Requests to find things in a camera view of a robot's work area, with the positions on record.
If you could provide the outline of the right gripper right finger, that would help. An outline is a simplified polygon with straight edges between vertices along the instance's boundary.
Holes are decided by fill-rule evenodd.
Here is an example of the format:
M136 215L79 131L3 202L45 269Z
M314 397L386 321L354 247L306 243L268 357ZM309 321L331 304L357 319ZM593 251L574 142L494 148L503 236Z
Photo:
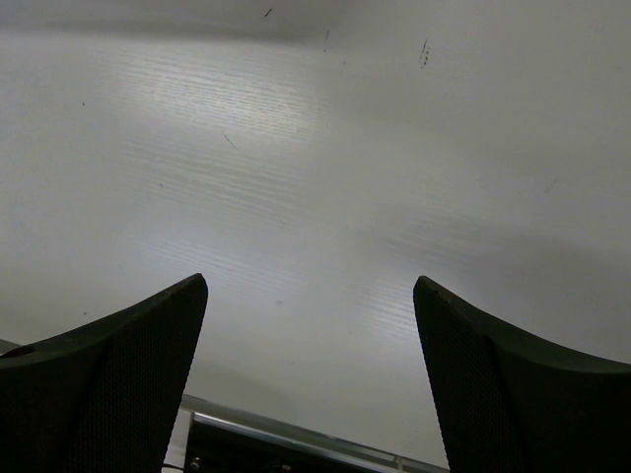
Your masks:
M451 471L629 471L629 365L530 334L425 276L413 303Z

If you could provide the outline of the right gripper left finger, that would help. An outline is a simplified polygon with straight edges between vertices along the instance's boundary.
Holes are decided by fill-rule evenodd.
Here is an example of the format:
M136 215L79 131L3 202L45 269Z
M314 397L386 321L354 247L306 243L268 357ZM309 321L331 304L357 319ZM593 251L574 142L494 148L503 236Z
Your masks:
M2 354L2 471L161 471L207 301L194 274Z

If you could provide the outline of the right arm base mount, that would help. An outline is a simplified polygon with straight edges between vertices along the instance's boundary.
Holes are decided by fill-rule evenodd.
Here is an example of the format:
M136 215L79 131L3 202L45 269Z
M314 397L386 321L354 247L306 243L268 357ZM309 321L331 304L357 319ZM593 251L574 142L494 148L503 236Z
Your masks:
M444 472L444 467L185 395L164 472Z

